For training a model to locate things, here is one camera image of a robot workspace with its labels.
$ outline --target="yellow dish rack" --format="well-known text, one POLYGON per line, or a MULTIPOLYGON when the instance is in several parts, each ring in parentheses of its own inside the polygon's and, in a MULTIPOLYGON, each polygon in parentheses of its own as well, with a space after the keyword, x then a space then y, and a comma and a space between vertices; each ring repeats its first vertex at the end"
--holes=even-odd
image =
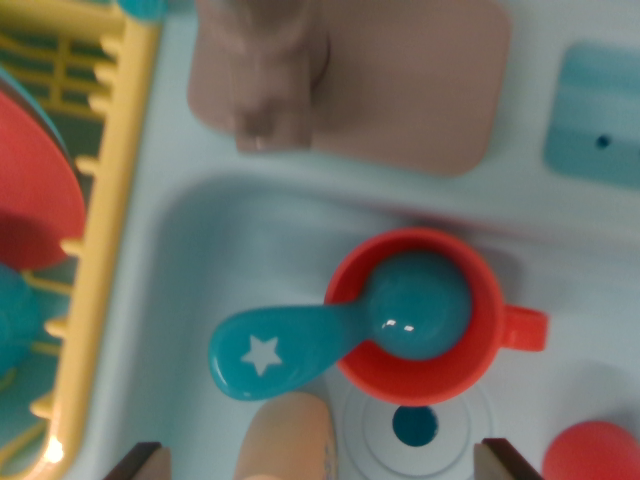
MULTIPOLYGON (((45 110, 103 123, 98 155, 75 159, 79 172, 92 177, 93 184, 83 238, 62 245, 78 258, 73 285, 25 272, 35 288, 68 294, 71 300, 65 318, 45 324, 62 347, 53 390, 30 406, 41 421, 0 446, 0 470, 44 432, 42 450, 25 471, 0 474, 0 480, 59 479, 82 444, 159 36, 159 26, 136 22, 115 5, 0 0, 0 51, 23 58, 27 65, 35 61, 50 66, 44 72, 15 65, 6 69, 46 92, 38 98, 45 110), (23 36, 53 39, 55 48, 22 42, 23 36), (92 74, 72 73, 82 70, 92 74)), ((41 353, 57 354, 56 347, 40 347, 41 353)))

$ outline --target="white star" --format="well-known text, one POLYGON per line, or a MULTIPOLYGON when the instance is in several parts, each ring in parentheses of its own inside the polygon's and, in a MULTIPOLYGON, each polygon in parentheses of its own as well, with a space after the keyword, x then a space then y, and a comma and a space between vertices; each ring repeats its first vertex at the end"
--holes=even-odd
POLYGON ((280 365, 282 363, 282 360, 280 360, 280 357, 276 354, 278 337, 262 342, 260 339, 251 335, 249 341, 251 342, 251 348, 241 360, 243 362, 253 363, 259 377, 264 375, 269 365, 280 365))

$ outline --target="teal toy dish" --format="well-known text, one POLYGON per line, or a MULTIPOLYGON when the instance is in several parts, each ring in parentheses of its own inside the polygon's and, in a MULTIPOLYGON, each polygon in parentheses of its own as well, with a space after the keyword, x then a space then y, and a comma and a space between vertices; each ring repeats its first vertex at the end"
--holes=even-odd
POLYGON ((41 325, 31 288, 18 272, 0 264, 0 379, 27 357, 41 325))
POLYGON ((158 22, 169 9, 167 0, 118 0, 120 7, 132 17, 147 22, 158 22))

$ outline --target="toy faucet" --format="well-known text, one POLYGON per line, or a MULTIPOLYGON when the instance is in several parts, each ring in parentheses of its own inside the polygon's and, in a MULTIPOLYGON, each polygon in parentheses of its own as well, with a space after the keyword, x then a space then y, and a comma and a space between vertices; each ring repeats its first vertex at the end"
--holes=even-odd
POLYGON ((196 0, 189 105, 242 151, 311 145, 311 90, 329 58, 320 0, 196 0))

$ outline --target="red toy plate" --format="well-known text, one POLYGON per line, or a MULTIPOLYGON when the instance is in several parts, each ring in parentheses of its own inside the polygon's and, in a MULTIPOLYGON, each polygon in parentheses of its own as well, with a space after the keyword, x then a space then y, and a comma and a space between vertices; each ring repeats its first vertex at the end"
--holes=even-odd
POLYGON ((40 269, 66 258, 64 238, 82 236, 82 191, 57 143, 0 90, 0 263, 40 269))

